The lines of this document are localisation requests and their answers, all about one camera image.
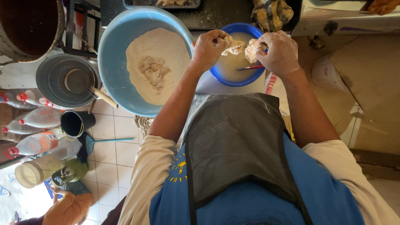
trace plaid cloth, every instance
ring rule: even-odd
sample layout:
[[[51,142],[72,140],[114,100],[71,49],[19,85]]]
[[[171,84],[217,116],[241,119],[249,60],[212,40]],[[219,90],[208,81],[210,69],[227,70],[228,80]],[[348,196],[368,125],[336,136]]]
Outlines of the plaid cloth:
[[[282,29],[293,17],[293,10],[285,0],[253,0],[254,9],[250,23],[265,32]]]

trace black counter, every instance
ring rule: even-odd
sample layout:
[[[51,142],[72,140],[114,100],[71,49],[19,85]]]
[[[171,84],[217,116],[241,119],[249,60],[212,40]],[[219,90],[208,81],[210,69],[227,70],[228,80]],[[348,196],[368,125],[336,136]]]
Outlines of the black counter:
[[[123,0],[100,0],[102,26],[108,24],[121,12],[128,10],[124,7]],[[298,4],[301,1],[287,0],[293,2],[293,19],[283,27],[284,31],[293,31],[298,20]],[[228,24],[236,22],[250,23],[253,10],[252,0],[202,0],[200,7],[192,10],[167,10],[172,13],[190,31],[220,29]]]

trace tray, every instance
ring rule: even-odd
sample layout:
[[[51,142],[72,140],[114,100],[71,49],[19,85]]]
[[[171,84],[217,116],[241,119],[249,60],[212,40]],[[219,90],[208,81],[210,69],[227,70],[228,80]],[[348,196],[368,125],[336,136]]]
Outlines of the tray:
[[[135,6],[155,6],[162,9],[197,9],[200,6],[201,0],[186,0],[183,6],[156,6],[157,0],[123,0],[126,8],[133,8]]]

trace plastic bottle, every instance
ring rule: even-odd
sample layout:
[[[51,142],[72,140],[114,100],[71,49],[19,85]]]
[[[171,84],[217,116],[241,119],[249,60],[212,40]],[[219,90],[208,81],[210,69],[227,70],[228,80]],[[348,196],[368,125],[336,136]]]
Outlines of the plastic bottle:
[[[58,146],[58,140],[64,135],[60,128],[51,129],[34,135],[30,135],[6,151],[9,155],[36,155],[46,152]]]
[[[43,98],[39,99],[39,102],[40,102],[41,104],[44,104],[44,105],[46,105],[47,107],[50,107],[50,108],[58,108],[58,109],[73,109],[73,108],[66,108],[66,107],[62,107],[62,106],[59,106],[59,105],[53,104],[53,103],[51,103],[49,100],[47,100],[45,97],[43,97]]]
[[[44,104],[40,103],[40,101],[39,101],[39,99],[42,97],[43,97],[43,95],[40,93],[39,89],[37,89],[37,88],[28,89],[16,96],[16,98],[19,101],[23,101],[24,103],[30,103],[32,105],[37,105],[37,106],[45,106]]]
[[[16,96],[18,95],[18,92],[20,92],[21,89],[15,89],[15,90],[0,90],[0,102],[9,104],[12,107],[15,108],[21,108],[21,109],[32,109],[32,108],[37,108],[38,106],[32,105],[29,103],[23,103],[21,101],[18,101],[16,99]]]
[[[49,107],[39,107],[30,112],[19,123],[28,124],[32,127],[54,127],[61,123],[61,110]]]
[[[29,125],[21,125],[19,124],[19,120],[23,119],[27,114],[24,114],[22,116],[19,116],[15,118],[13,121],[11,121],[6,127],[3,127],[3,132],[12,132],[14,134],[20,134],[20,135],[29,135],[29,134],[34,134],[40,131],[44,131],[45,128],[41,127],[31,127]]]
[[[62,137],[58,140],[58,146],[49,150],[47,153],[51,153],[59,160],[63,160],[76,155],[81,146],[82,143],[78,139],[70,141],[67,138]]]

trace black metal stand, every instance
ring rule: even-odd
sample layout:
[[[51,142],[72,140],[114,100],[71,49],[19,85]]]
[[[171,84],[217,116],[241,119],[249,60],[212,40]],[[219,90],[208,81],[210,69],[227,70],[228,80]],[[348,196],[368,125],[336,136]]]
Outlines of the black metal stand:
[[[85,43],[81,41],[81,50],[72,48],[72,40],[74,36],[74,16],[75,12],[83,14],[83,28],[82,28],[82,39],[86,40],[87,32],[87,19],[88,17],[96,21],[94,28],[94,46],[93,48],[98,50],[98,40],[99,40],[99,29],[100,29],[100,18],[92,14],[88,14],[88,10],[96,10],[100,12],[100,8],[88,3],[85,0],[69,0],[66,3],[67,8],[67,21],[66,21],[66,35],[65,35],[65,46],[60,41],[60,47],[63,49],[64,53],[97,58],[97,54],[94,52],[89,52],[85,50]]]

